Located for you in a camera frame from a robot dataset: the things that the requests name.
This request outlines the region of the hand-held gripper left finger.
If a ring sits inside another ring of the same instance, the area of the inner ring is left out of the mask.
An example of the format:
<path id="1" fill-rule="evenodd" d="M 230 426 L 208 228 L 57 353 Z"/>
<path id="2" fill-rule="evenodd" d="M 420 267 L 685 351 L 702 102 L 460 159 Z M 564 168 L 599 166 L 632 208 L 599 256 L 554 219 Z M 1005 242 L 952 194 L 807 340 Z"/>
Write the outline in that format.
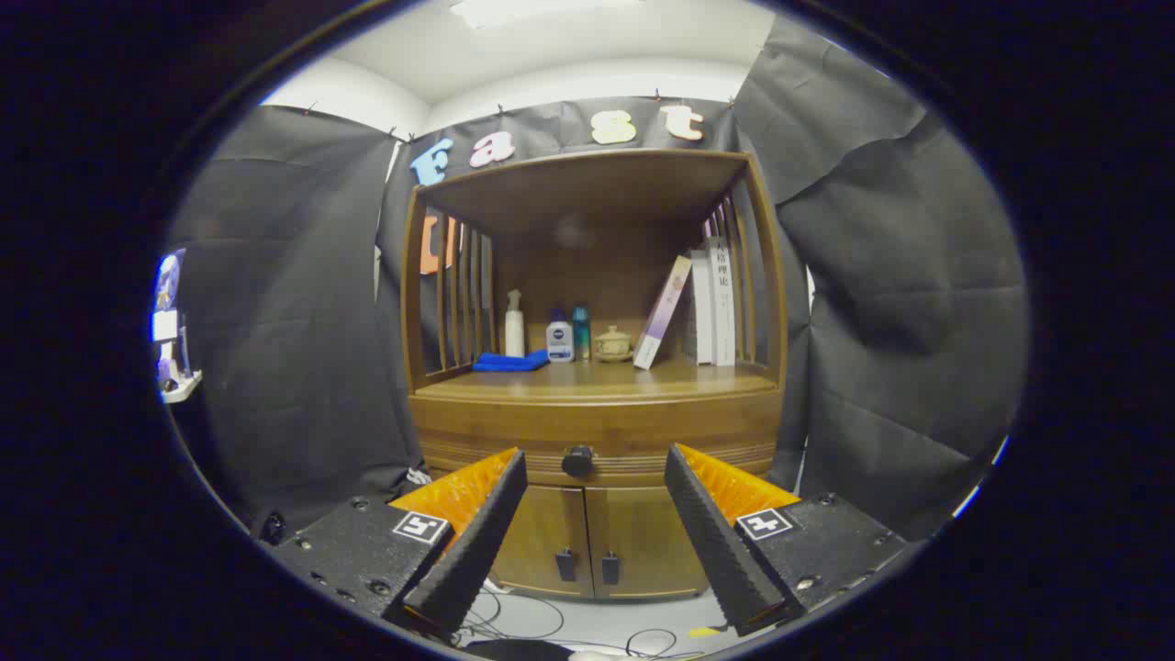
<path id="1" fill-rule="evenodd" d="M 521 448 L 397 499 L 356 495 L 275 547 L 348 611 L 441 639 L 474 607 L 528 487 Z"/>

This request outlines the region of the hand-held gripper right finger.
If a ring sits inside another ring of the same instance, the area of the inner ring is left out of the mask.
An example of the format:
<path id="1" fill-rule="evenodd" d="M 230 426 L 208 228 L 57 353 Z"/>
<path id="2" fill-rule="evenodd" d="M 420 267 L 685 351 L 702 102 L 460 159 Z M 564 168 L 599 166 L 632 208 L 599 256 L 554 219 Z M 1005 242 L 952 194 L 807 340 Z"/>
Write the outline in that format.
<path id="1" fill-rule="evenodd" d="M 665 486 L 727 623 L 747 635 L 857 591 L 909 542 L 834 493 L 803 499 L 676 443 Z"/>

